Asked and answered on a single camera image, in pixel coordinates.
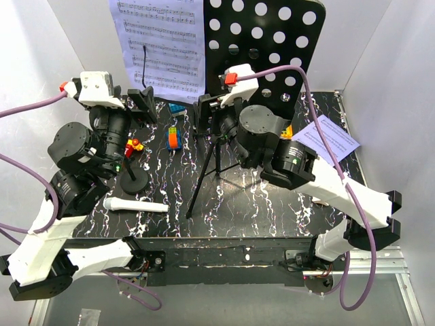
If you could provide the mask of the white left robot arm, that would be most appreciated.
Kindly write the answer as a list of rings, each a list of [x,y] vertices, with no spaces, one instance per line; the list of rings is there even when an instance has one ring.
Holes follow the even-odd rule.
[[[131,236],[87,249],[66,249],[76,226],[105,200],[106,181],[116,175],[130,183],[130,192],[147,187],[147,174],[133,170],[125,149],[132,121],[156,119],[150,92],[129,90],[118,109],[106,104],[88,105],[90,125],[65,124],[48,147],[58,172],[47,183],[46,194],[32,228],[11,255],[1,258],[1,273],[13,279],[10,293],[16,301],[48,299],[73,281],[111,268],[131,272],[150,267],[150,254]]]

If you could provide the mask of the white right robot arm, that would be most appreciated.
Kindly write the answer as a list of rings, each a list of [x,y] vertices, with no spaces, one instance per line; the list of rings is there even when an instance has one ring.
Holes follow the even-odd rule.
[[[314,236],[309,250],[295,255],[291,264],[323,270],[349,250],[380,251],[400,239],[401,223],[392,215],[402,206],[401,193],[380,193],[341,178],[313,149],[282,139],[289,121],[268,107],[244,105],[240,97],[222,107],[219,97],[206,94],[193,108],[197,135],[211,135],[208,156],[219,156],[220,145],[228,144],[240,167],[260,166],[261,179],[317,198],[345,214],[331,230]]]

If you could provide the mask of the black music stand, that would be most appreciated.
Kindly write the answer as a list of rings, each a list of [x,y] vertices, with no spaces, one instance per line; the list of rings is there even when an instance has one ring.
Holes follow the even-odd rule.
[[[258,79],[258,90],[244,105],[264,105],[292,123],[302,88],[326,19],[319,1],[223,1],[204,5],[205,93],[223,96],[225,70],[250,64],[254,74],[239,81]]]

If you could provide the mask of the sheet music page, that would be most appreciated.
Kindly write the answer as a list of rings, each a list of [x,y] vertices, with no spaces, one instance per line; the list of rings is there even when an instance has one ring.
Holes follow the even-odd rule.
[[[346,131],[325,115],[319,116],[317,120],[337,162],[346,158],[351,152],[360,146],[360,144]],[[329,165],[334,165],[330,154],[319,136],[314,122],[311,122],[301,131],[297,132],[292,137],[292,140],[299,141],[313,149],[317,155],[321,156],[327,163],[329,163]]]
[[[110,1],[133,87],[192,104],[205,91],[202,1]]]

